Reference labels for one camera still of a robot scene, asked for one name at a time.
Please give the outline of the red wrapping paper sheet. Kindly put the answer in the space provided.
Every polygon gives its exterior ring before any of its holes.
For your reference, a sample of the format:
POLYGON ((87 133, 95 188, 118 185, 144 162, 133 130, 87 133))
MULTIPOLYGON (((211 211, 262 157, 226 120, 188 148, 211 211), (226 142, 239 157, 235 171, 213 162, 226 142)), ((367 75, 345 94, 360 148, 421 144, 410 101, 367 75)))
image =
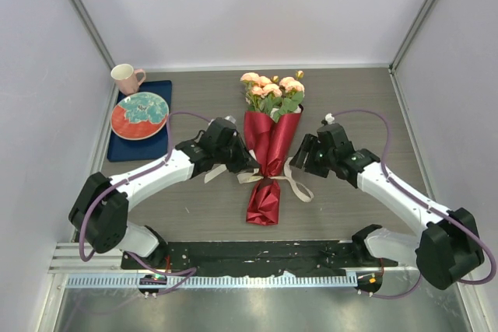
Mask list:
POLYGON ((276 225, 279 222, 281 189, 277 177, 287 160, 303 107, 283 114, 277 121, 269 115, 248 111, 244 115, 244 140, 259 164, 260 178, 251 192, 246 222, 255 225, 276 225))

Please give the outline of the cream ribbon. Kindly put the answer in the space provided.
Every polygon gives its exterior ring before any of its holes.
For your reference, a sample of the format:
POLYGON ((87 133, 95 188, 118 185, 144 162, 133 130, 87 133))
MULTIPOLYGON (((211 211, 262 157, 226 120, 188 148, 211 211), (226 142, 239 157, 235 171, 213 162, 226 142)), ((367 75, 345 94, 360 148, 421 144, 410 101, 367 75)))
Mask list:
MULTIPOLYGON (((296 181, 293 178, 292 170, 290 168, 291 157, 289 157, 283 166, 283 175, 281 176, 267 176, 267 179, 286 181, 295 196, 304 203, 310 203, 314 199, 314 193, 307 188, 303 183, 296 181)), ((225 165, 217 166, 215 169, 207 172, 204 176, 204 183, 209 183, 211 180, 215 179, 222 173, 226 172, 227 168, 225 165)), ((264 177, 259 173, 259 169, 253 169, 250 172, 242 172, 237 174, 237 180, 239 184, 245 183, 255 183, 263 180, 264 177)))

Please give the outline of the pink fake flower bouquet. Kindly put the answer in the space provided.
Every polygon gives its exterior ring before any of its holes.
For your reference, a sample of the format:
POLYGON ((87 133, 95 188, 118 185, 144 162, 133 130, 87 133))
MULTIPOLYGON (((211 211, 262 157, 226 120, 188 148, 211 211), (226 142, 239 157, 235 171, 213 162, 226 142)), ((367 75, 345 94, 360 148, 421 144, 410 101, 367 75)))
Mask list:
POLYGON ((277 75, 266 77, 256 72, 244 73, 240 81, 245 88, 247 110, 266 114, 274 122, 278 122, 284 114, 301 113, 305 97, 305 87, 301 82, 303 77, 303 71, 283 78, 277 75))

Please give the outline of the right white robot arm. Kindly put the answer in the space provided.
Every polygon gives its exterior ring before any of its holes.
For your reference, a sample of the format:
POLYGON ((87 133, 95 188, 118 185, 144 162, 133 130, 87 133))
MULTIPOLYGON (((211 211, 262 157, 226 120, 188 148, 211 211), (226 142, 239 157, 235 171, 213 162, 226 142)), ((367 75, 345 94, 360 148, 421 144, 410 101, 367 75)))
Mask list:
POLYGON ((351 247, 357 264, 394 260, 416 267, 433 287, 444 290, 483 263, 479 232, 469 211, 452 211, 419 193, 377 155, 355 149, 340 124, 325 123, 316 134, 305 135, 290 164, 320 177, 334 173, 377 199, 412 230, 412 235, 404 235, 368 229, 365 238, 351 247))

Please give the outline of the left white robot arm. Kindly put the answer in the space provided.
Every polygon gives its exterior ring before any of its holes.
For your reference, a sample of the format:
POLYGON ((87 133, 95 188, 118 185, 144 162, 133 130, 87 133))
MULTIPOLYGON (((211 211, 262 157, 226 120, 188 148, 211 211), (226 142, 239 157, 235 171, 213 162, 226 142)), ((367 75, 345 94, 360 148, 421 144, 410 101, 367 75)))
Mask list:
POLYGON ((195 138, 178 143, 165 156, 138 169, 112 177, 101 172, 90 175, 68 215, 79 233, 80 258, 88 261, 96 253, 117 249, 143 267, 164 267, 167 242, 150 227, 130 222, 129 212, 154 194, 217 165, 231 173, 259 167, 235 124, 221 117, 195 138))

